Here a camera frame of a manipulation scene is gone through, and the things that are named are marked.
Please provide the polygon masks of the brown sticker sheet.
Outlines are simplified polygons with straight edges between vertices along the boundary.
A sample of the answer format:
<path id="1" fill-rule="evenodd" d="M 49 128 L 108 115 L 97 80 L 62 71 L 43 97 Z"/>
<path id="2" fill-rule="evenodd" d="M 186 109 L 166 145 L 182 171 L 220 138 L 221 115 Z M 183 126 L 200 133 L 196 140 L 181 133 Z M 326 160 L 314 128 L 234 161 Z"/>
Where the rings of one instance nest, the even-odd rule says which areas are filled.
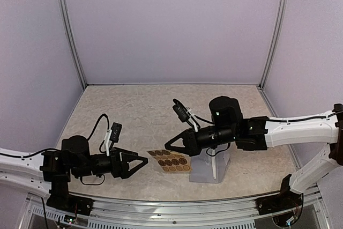
<path id="1" fill-rule="evenodd" d="M 148 150 L 147 154 L 164 173 L 190 173 L 191 161 L 185 155 L 169 150 Z"/>

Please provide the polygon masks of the grey envelope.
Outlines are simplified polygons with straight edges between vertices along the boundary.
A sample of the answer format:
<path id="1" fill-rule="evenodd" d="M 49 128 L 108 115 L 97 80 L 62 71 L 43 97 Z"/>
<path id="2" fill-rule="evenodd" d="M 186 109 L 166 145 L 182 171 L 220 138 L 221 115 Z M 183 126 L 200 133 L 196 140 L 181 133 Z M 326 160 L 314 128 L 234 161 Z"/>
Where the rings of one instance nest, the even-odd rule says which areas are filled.
<path id="1" fill-rule="evenodd" d="M 230 163 L 230 153 L 221 152 L 215 156 L 217 162 L 217 179 L 213 179 L 211 156 L 202 151 L 200 155 L 191 157 L 192 171 L 189 181 L 195 183 L 221 183 Z"/>

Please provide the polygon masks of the beige letter sheet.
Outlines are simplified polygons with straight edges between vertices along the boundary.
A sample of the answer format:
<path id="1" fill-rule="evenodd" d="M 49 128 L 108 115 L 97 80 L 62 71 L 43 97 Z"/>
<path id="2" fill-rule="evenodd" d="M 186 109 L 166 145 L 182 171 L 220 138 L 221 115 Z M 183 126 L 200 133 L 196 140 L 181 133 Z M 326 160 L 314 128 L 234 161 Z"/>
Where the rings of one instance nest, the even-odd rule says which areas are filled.
<path id="1" fill-rule="evenodd" d="M 213 179 L 217 179 L 217 162 L 215 156 L 211 157 Z"/>

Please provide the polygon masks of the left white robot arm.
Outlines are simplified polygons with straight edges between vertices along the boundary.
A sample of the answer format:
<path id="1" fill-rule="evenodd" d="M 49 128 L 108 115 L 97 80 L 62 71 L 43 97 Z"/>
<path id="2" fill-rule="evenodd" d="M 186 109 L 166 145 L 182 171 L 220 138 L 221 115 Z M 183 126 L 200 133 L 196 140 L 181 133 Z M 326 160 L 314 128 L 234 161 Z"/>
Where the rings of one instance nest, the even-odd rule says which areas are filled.
<path id="1" fill-rule="evenodd" d="M 51 184 L 47 205 L 61 210 L 90 209 L 93 201 L 69 193 L 71 177 L 86 176 L 127 179 L 147 165 L 148 159 L 136 152 L 113 148 L 108 153 L 91 154 L 88 139 L 76 135 L 62 140 L 61 149 L 48 148 L 36 153 L 3 150 L 1 171 L 11 169 L 19 174 L 31 174 Z"/>

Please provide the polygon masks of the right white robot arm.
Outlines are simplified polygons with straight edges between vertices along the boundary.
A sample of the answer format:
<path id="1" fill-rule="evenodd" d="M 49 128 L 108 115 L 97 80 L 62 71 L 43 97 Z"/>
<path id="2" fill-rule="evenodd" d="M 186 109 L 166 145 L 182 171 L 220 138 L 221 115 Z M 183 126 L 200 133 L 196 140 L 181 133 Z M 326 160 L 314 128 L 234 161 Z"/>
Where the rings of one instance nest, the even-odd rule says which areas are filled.
<path id="1" fill-rule="evenodd" d="M 325 146 L 299 171 L 282 181 L 274 205 L 284 210 L 332 170 L 342 166 L 342 104 L 317 115 L 243 118 L 237 99 L 216 97 L 209 103 L 210 125 L 191 126 L 165 144 L 165 149 L 193 157 L 203 149 L 234 142 L 243 151 L 264 151 L 282 145 L 322 142 Z"/>

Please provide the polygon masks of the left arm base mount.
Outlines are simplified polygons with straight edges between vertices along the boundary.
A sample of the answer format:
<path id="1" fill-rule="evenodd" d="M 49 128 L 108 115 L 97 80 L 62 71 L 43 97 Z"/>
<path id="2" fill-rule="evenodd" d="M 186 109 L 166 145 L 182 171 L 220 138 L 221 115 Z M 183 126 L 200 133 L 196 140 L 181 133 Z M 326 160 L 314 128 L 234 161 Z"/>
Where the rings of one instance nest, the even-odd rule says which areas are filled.
<path id="1" fill-rule="evenodd" d="M 89 216 L 93 208 L 93 200 L 70 194 L 68 191 L 49 191 L 47 205 L 57 210 Z"/>

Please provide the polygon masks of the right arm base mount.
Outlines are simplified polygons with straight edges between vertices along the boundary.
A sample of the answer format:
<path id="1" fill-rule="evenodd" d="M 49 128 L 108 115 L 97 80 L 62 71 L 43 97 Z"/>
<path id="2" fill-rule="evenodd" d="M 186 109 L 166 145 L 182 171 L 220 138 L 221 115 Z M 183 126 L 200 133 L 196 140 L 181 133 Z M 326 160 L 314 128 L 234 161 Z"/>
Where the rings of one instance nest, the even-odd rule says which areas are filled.
<path id="1" fill-rule="evenodd" d="M 302 194 L 296 194 L 290 190 L 286 190 L 284 193 L 256 199 L 256 206 L 260 216 L 292 209 L 297 205 L 301 206 L 302 203 Z"/>

